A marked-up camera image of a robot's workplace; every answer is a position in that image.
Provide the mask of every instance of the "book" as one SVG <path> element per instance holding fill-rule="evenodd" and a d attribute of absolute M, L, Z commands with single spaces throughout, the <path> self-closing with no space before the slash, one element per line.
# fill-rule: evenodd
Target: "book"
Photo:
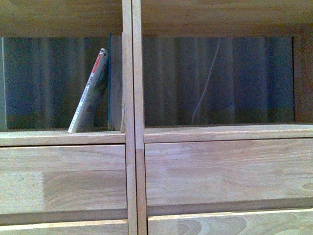
<path fill-rule="evenodd" d="M 122 37 L 110 34 L 108 82 L 108 129 L 125 132 Z"/>
<path fill-rule="evenodd" d="M 68 132 L 82 132 L 93 129 L 96 108 L 104 94 L 106 86 L 109 54 L 102 48 L 94 63 L 90 77 L 69 126 Z"/>

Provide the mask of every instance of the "vertical wooden post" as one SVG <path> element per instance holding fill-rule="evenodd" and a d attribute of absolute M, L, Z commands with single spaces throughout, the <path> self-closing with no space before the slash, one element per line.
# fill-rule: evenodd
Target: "vertical wooden post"
<path fill-rule="evenodd" d="M 147 234 L 141 1 L 133 0 L 134 110 L 138 234 Z"/>
<path fill-rule="evenodd" d="M 138 234 L 137 229 L 137 195 L 136 195 L 136 161 L 134 140 L 134 83 L 133 83 L 133 36 L 132 36 L 132 1 L 123 0 L 123 95 L 125 102 L 126 132 L 126 182 L 128 234 Z"/>
<path fill-rule="evenodd" d="M 294 117 L 313 123 L 313 33 L 294 37 Z"/>

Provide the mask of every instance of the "red label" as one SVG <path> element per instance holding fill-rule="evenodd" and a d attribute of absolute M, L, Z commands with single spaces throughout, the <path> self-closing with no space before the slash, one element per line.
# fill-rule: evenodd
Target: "red label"
<path fill-rule="evenodd" d="M 92 69 L 92 72 L 93 72 L 93 73 L 96 72 L 96 69 L 97 69 L 97 67 L 98 67 L 100 58 L 101 58 L 101 54 L 98 55 L 97 60 L 96 60 L 96 63 L 95 63 L 94 66 L 93 66 L 93 69 Z"/>

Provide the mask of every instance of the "wooden drawer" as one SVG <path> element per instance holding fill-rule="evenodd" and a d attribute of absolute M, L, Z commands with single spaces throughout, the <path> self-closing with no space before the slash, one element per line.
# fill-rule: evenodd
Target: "wooden drawer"
<path fill-rule="evenodd" d="M 313 210 L 155 216 L 149 235 L 311 235 Z"/>
<path fill-rule="evenodd" d="M 0 235 L 127 235 L 125 220 L 0 226 Z"/>
<path fill-rule="evenodd" d="M 313 206 L 313 139 L 156 143 L 145 153 L 148 215 Z"/>
<path fill-rule="evenodd" d="M 0 148 L 0 214 L 126 210 L 124 145 Z"/>

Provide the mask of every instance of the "wooden shelf board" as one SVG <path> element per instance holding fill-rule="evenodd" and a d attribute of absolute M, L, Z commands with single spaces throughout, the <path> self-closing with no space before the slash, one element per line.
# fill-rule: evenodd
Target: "wooden shelf board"
<path fill-rule="evenodd" d="M 313 125 L 273 124 L 146 128 L 145 143 L 313 138 Z"/>
<path fill-rule="evenodd" d="M 70 134 L 67 130 L 0 132 L 0 146 L 107 143 L 125 143 L 125 133 L 103 131 Z"/>
<path fill-rule="evenodd" d="M 293 35 L 313 27 L 310 0 L 142 0 L 146 36 Z"/>
<path fill-rule="evenodd" d="M 6 0 L 0 37 L 103 37 L 122 32 L 121 0 Z"/>

